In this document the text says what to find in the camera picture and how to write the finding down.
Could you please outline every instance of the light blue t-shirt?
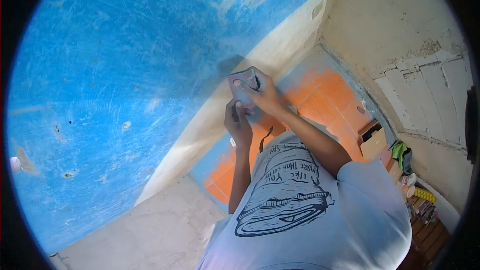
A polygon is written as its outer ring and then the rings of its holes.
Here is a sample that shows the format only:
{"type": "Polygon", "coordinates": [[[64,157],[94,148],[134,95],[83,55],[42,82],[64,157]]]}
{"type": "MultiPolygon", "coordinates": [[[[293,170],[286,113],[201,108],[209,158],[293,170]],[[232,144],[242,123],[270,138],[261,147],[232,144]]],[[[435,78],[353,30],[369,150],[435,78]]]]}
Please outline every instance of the light blue t-shirt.
{"type": "Polygon", "coordinates": [[[332,177],[291,131],[257,155],[233,215],[196,269],[396,269],[411,244],[403,199],[380,160],[332,177]]]}

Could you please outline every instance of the blue painted wall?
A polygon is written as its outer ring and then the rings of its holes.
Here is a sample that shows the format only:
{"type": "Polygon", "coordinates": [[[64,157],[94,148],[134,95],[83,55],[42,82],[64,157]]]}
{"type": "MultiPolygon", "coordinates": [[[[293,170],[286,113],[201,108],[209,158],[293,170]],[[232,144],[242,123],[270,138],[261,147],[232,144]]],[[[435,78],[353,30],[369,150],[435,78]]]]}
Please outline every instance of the blue painted wall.
{"type": "Polygon", "coordinates": [[[46,253],[130,209],[226,75],[306,0],[42,0],[8,98],[21,205],[46,253]]]}

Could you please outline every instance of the sanding block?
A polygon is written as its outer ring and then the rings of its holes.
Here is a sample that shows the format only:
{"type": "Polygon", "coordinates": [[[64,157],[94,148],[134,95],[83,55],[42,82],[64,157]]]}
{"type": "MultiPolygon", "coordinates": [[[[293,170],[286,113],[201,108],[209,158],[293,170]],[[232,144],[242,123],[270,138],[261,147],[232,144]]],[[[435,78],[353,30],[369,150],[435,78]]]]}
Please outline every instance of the sanding block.
{"type": "Polygon", "coordinates": [[[259,82],[257,77],[255,76],[255,71],[252,67],[248,68],[247,70],[240,71],[237,73],[232,73],[228,75],[228,84],[230,85],[230,89],[232,91],[233,99],[235,101],[241,101],[244,107],[251,109],[256,104],[252,101],[252,99],[248,96],[248,94],[242,90],[241,87],[237,87],[233,84],[233,81],[240,80],[243,81],[247,86],[258,91],[259,82]]]}

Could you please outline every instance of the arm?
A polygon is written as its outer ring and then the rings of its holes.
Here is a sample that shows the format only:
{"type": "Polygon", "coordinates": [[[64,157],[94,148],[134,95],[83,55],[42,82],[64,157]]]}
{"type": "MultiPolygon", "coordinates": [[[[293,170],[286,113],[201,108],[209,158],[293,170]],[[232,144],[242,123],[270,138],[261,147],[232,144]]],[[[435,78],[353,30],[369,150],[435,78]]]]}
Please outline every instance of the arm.
{"type": "Polygon", "coordinates": [[[352,161],[342,145],[297,114],[282,109],[276,113],[275,117],[283,121],[297,135],[312,155],[335,179],[340,168],[352,161]]]}
{"type": "Polygon", "coordinates": [[[250,147],[248,150],[239,149],[235,151],[237,161],[235,162],[235,173],[233,174],[232,192],[228,202],[228,213],[233,214],[242,200],[243,194],[250,185],[250,147]]]}
{"type": "Polygon", "coordinates": [[[340,168],[352,159],[347,151],[337,141],[330,138],[320,129],[308,123],[302,117],[292,113],[282,105],[273,80],[257,68],[255,75],[258,77],[260,87],[258,91],[245,85],[242,81],[234,81],[234,85],[242,88],[251,99],[264,112],[283,121],[305,144],[312,155],[335,179],[340,168]]]}
{"type": "Polygon", "coordinates": [[[235,153],[235,172],[233,174],[232,192],[228,203],[228,213],[233,214],[237,209],[243,194],[250,185],[250,146],[252,144],[252,127],[245,114],[251,111],[244,108],[240,101],[233,99],[226,105],[224,126],[232,136],[237,148],[235,153]]]}

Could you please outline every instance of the t-shirt graphic print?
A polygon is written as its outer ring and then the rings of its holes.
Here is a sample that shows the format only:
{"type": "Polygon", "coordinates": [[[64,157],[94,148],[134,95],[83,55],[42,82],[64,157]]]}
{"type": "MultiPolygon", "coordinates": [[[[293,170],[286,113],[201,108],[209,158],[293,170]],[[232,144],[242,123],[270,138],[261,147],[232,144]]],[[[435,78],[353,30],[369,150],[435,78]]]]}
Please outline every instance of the t-shirt graphic print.
{"type": "Polygon", "coordinates": [[[237,216],[237,237],[288,231],[323,216],[335,203],[320,186],[319,166],[302,143],[280,143],[267,150],[271,157],[259,169],[264,174],[237,216]]]}

